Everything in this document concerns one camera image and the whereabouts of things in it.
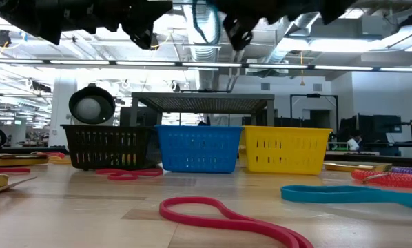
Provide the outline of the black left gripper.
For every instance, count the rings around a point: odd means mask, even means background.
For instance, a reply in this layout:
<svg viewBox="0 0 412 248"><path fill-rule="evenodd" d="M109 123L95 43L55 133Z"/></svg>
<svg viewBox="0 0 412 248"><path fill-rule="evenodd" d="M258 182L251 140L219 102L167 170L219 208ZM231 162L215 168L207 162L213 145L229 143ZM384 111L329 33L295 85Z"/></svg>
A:
<svg viewBox="0 0 412 248"><path fill-rule="evenodd" d="M117 31L133 5L133 23L123 23L123 31L142 50L152 46L153 23L172 9L169 0L59 0L62 31Z"/></svg>

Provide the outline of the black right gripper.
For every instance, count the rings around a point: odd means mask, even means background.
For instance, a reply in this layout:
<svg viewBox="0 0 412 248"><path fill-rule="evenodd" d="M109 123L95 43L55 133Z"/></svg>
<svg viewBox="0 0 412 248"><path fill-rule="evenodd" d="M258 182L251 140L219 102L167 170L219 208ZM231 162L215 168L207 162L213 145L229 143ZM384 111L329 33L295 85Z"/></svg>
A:
<svg viewBox="0 0 412 248"><path fill-rule="evenodd" d="M318 12L324 24L330 24L342 16L357 0L290 0L285 10L288 20L294 21L302 14ZM235 51L243 50L253 38L253 21L266 18L279 20L285 16L282 0L209 0L227 16L223 27Z"/></svg>

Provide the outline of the blue rubber band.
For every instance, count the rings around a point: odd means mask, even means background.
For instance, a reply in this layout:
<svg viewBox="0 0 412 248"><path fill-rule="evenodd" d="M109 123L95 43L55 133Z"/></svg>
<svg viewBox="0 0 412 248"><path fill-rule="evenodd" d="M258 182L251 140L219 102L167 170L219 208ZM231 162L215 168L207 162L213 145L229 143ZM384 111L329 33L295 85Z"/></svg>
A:
<svg viewBox="0 0 412 248"><path fill-rule="evenodd" d="M287 185L281 198L297 203L395 203L412 208L412 193L352 185Z"/></svg>
<svg viewBox="0 0 412 248"><path fill-rule="evenodd" d="M200 28L200 26L198 24L198 17L197 17L198 0L192 0L193 27L197 31L197 33L199 33L199 35L201 36L201 38L203 39L203 41L207 45L218 45L218 43L220 41L220 36L221 36L221 28L220 28L220 19L219 19L219 15L218 15L218 9L216 8L216 6L214 4L211 3L210 0L205 0L205 3L206 3L207 6L210 6L210 8L212 9L212 13L214 15L214 23L216 25L214 38L211 41L208 41L206 36L205 36L205 33L203 32L203 30Z"/></svg>

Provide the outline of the yellow pack with green window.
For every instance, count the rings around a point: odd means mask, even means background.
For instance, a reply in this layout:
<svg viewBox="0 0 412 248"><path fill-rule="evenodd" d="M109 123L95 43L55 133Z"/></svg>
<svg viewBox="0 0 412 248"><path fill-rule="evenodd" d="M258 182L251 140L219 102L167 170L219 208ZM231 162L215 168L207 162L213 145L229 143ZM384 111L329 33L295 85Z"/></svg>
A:
<svg viewBox="0 0 412 248"><path fill-rule="evenodd" d="M325 161L323 163L326 170L352 172L354 170L365 170L372 172L391 171L391 163L375 162L355 162L355 161Z"/></svg>
<svg viewBox="0 0 412 248"><path fill-rule="evenodd" d="M71 160L61 158L56 154L0 154L0 167L31 166L47 163L71 164Z"/></svg>

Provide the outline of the red rubber band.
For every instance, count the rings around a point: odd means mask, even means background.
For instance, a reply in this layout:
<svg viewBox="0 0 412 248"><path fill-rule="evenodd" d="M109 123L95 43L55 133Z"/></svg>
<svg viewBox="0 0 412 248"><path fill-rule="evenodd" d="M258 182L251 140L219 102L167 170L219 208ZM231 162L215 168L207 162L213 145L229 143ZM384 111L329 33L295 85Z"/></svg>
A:
<svg viewBox="0 0 412 248"><path fill-rule="evenodd" d="M171 206L182 204L202 204L215 207L226 219L181 214L170 209ZM168 198L160 203L159 214L165 219L184 225L248 231L261 234L281 242L286 248L314 248L314 245L298 232L286 227L240 215L228 209L221 201L215 198L204 196Z"/></svg>
<svg viewBox="0 0 412 248"><path fill-rule="evenodd" d="M5 173L30 173L30 169L28 168L3 168L0 167L0 174Z"/></svg>
<svg viewBox="0 0 412 248"><path fill-rule="evenodd" d="M106 175L108 180L114 181L131 181L138 180L140 177L157 177L163 174L162 169L140 169L140 170L123 170L123 169L98 169L95 171L98 175Z"/></svg>

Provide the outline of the long ceiling light strip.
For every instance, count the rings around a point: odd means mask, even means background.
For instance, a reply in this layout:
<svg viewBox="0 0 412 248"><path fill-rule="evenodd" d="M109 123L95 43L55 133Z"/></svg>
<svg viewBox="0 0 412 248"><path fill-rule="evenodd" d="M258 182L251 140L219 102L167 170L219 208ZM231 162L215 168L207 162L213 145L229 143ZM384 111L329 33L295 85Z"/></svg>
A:
<svg viewBox="0 0 412 248"><path fill-rule="evenodd" d="M0 64L6 65L45 65L76 66L80 68L143 68L169 70L176 68L195 69L249 69L249 70L315 70L315 71L349 71L349 72L395 72L412 73L412 67L380 67L350 65L298 65L298 64L266 64L266 63L214 63L214 62L181 62L181 61L104 61L104 60L64 60L64 59L2 59Z"/></svg>

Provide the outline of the black monitor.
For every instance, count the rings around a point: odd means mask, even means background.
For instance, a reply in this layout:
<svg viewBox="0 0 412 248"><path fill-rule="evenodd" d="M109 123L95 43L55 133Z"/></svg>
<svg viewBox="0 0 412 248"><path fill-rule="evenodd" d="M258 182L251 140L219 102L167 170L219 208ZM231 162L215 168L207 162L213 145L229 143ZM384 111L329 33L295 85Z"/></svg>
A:
<svg viewBox="0 0 412 248"><path fill-rule="evenodd" d="M120 126L130 125L131 107L122 107L120 110ZM149 107L139 107L137 112L138 126L154 126L157 124L157 112Z"/></svg>

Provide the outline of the black plastic basket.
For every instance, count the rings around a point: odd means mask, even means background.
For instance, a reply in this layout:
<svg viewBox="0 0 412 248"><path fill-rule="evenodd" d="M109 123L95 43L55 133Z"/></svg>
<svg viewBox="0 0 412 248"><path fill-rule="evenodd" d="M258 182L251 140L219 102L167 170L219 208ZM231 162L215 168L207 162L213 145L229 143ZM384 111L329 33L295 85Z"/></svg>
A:
<svg viewBox="0 0 412 248"><path fill-rule="evenodd" d="M63 125L72 166L82 170L155 168L161 163L153 127Z"/></svg>

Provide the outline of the yellow plastic basket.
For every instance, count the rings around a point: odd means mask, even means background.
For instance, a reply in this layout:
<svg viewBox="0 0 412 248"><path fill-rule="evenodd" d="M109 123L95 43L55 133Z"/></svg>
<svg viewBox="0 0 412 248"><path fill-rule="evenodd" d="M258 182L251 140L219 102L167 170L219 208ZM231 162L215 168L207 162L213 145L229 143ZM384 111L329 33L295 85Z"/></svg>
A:
<svg viewBox="0 0 412 248"><path fill-rule="evenodd" d="M331 129L245 126L239 163L249 172L318 175Z"/></svg>

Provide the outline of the white pillar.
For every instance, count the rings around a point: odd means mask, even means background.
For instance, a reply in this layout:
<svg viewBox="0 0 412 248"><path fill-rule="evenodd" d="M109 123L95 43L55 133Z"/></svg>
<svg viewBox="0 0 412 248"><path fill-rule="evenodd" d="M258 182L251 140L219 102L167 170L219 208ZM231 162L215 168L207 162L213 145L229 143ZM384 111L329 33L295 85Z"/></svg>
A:
<svg viewBox="0 0 412 248"><path fill-rule="evenodd" d="M69 100L77 91L77 81L74 77L61 76L54 80L52 92L52 113L50 120L50 134L48 145L66 146L68 144L65 130L61 125L70 124Z"/></svg>

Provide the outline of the black hanging spotlight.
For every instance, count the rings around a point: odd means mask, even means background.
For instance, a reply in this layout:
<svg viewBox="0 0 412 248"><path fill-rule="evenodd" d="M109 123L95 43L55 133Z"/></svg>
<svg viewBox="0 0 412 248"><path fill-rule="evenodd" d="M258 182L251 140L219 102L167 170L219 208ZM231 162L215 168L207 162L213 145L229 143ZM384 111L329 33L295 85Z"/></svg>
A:
<svg viewBox="0 0 412 248"><path fill-rule="evenodd" d="M0 47L6 48L12 44L9 30L0 30Z"/></svg>

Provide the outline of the person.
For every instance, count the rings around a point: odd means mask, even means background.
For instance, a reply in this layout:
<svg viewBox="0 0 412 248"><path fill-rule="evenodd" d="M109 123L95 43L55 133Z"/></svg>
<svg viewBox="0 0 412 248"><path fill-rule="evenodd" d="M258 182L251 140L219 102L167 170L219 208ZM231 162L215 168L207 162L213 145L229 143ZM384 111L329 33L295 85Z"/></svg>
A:
<svg viewBox="0 0 412 248"><path fill-rule="evenodd" d="M349 140L347 146L349 151L359 151L360 143L362 142L362 136L359 130L351 130L349 132Z"/></svg>

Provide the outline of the black robot station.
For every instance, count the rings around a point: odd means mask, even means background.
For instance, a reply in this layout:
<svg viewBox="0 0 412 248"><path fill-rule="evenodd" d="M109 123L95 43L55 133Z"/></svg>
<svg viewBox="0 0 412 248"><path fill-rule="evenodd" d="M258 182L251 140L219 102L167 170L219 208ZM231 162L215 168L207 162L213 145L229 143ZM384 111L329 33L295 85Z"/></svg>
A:
<svg viewBox="0 0 412 248"><path fill-rule="evenodd" d="M404 126L409 127L407 141L388 139L392 134L401 134ZM358 131L360 152L378 152L382 156L401 156L400 148L412 148L412 119L402 121L397 115L363 115L342 119L336 134L337 141L347 142Z"/></svg>

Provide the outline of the silver spiral ceiling duct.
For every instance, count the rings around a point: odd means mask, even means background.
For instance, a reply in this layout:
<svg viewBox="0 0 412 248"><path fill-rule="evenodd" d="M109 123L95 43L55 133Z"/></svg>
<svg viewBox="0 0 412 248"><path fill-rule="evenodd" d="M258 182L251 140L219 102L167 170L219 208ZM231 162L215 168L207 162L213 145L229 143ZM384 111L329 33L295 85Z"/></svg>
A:
<svg viewBox="0 0 412 248"><path fill-rule="evenodd" d="M193 62L213 63L218 61L218 45L207 45L199 33L193 27L192 19L192 0L183 0L183 12L187 20L187 38L190 44L191 57ZM207 6L205 0L198 0L197 17L200 28L205 33L208 41L214 38L215 23L214 15L210 6Z"/></svg>
<svg viewBox="0 0 412 248"><path fill-rule="evenodd" d="M294 21L288 20L287 17L282 17L278 22L276 30L276 44L274 49L267 55L263 63L278 64L281 63L286 55L297 50L297 45L294 45L295 38L304 38L310 36L311 27L320 16L317 12L302 14Z"/></svg>

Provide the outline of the black rectangular stand frame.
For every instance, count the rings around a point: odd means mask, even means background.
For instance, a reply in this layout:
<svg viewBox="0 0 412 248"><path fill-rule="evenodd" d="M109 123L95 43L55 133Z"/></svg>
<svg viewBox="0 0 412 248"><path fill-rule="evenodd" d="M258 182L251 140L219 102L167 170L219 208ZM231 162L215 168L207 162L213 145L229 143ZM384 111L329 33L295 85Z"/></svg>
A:
<svg viewBox="0 0 412 248"><path fill-rule="evenodd" d="M295 104L293 102L294 97L305 97L307 99L317 99L317 98L324 98L328 102L330 102L332 105L335 106L335 118L336 118L336 134L339 131L339 125L340 125L340 120L339 120L339 99L338 95L330 95L330 94L318 94L318 93L311 93L311 94L290 94L289 95L289 115L291 119L291 124L293 124L293 105ZM335 103L333 104L329 98L333 98L335 100Z"/></svg>

